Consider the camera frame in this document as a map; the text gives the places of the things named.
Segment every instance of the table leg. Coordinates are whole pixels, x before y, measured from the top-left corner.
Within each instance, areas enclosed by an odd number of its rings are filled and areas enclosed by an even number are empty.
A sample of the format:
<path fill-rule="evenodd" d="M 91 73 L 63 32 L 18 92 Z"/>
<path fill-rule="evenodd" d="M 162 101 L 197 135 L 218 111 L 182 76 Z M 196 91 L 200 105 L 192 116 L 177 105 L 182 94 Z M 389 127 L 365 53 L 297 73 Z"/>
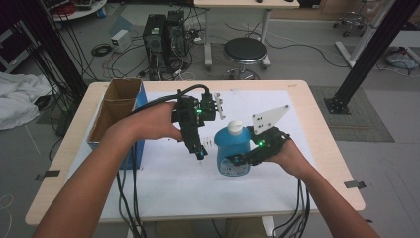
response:
<path fill-rule="evenodd" d="M 266 9 L 265 13 L 263 15 L 263 25 L 262 25 L 262 38 L 261 41 L 265 44 L 265 38 L 266 38 L 266 32 L 268 30 L 268 23 L 269 23 L 269 16 L 271 15 L 272 9 Z M 266 55 L 266 58 L 263 60 L 263 65 L 265 67 L 270 67 L 271 62 L 269 61 L 268 55 Z"/>
<path fill-rule="evenodd" d="M 205 13 L 205 41 L 204 41 L 204 65 L 207 67 L 207 69 L 211 69 L 211 66 L 213 64 L 212 57 L 211 57 L 211 40 L 210 40 L 210 8 L 206 8 Z"/>

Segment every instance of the white towel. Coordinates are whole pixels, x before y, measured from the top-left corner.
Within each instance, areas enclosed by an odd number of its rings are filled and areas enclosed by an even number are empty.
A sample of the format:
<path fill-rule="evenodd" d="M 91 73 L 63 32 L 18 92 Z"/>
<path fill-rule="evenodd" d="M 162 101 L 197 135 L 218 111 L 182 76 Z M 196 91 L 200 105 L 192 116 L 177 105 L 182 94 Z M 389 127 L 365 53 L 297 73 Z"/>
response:
<path fill-rule="evenodd" d="M 34 75 L 0 72 L 0 130 L 30 122 L 40 112 L 34 102 L 51 93 L 47 79 Z"/>

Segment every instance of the wooden table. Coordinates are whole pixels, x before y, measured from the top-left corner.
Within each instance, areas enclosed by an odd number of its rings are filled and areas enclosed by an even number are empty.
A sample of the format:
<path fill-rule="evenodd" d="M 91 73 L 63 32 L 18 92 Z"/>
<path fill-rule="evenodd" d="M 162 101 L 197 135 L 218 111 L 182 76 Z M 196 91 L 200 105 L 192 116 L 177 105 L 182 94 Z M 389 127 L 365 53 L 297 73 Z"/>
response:
<path fill-rule="evenodd" d="M 211 42 L 210 42 L 210 9 L 211 8 L 255 8 L 255 9 L 265 9 L 263 15 L 263 26 L 262 26 L 262 35 L 261 41 L 265 43 L 266 32 L 268 29 L 269 17 L 271 15 L 271 10 L 274 8 L 281 9 L 293 9 L 298 8 L 299 3 L 297 0 L 293 2 L 286 2 L 284 0 L 263 0 L 261 3 L 258 3 L 256 0 L 194 0 L 194 5 L 197 7 L 205 8 L 205 43 L 204 43 L 204 64 L 207 68 L 211 68 L 212 56 L 211 56 Z M 263 61 L 265 67 L 271 65 L 269 57 L 267 56 Z"/>
<path fill-rule="evenodd" d="M 212 91 L 229 91 L 233 88 L 235 90 L 287 91 L 305 134 L 307 145 L 310 148 L 317 170 L 355 210 L 363 210 L 365 208 L 365 203 L 359 190 L 357 188 L 346 188 L 344 185 L 345 181 L 351 181 L 353 178 L 306 82 L 301 80 L 144 82 L 146 92 L 175 92 L 178 88 L 183 89 L 198 83 L 205 84 Z M 83 143 L 88 125 L 108 84 L 99 82 L 89 86 L 50 167 L 50 171 L 60 170 L 60 173 L 57 177 L 45 177 L 28 211 L 27 223 L 39 224 L 41 218 L 65 184 L 69 168 L 76 157 L 80 144 Z"/>

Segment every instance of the floor mat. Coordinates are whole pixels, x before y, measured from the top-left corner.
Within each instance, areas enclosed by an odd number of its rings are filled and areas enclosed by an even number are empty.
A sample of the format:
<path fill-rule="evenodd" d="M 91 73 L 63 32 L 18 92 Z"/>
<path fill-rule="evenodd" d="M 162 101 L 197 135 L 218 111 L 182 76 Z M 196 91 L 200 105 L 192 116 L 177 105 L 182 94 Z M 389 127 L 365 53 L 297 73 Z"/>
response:
<path fill-rule="evenodd" d="M 324 98 L 332 98 L 338 87 L 310 87 L 336 141 L 395 142 L 362 89 L 353 96 L 350 115 L 330 114 Z"/>

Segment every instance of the chair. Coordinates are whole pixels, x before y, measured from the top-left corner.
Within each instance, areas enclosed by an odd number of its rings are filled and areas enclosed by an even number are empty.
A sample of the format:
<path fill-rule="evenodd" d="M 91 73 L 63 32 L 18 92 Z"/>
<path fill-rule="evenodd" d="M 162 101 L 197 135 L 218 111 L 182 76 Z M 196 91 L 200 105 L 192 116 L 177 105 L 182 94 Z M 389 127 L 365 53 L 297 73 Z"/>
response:
<path fill-rule="evenodd" d="M 362 30 L 362 35 L 365 32 L 366 27 L 368 26 L 368 18 L 362 14 L 365 5 L 367 2 L 378 1 L 380 0 L 362 0 L 356 12 L 347 12 L 344 17 L 339 18 L 339 20 L 336 23 L 334 23 L 333 27 L 338 28 L 340 26 L 340 23 L 342 25 L 345 25 L 347 27 L 347 30 L 343 33 L 343 37 L 347 37 L 354 28 Z"/>
<path fill-rule="evenodd" d="M 225 44 L 223 53 L 227 59 L 239 64 L 239 68 L 226 71 L 225 79 L 260 79 L 256 73 L 245 69 L 245 65 L 259 63 L 265 59 L 267 49 L 264 43 L 253 38 L 235 38 Z"/>

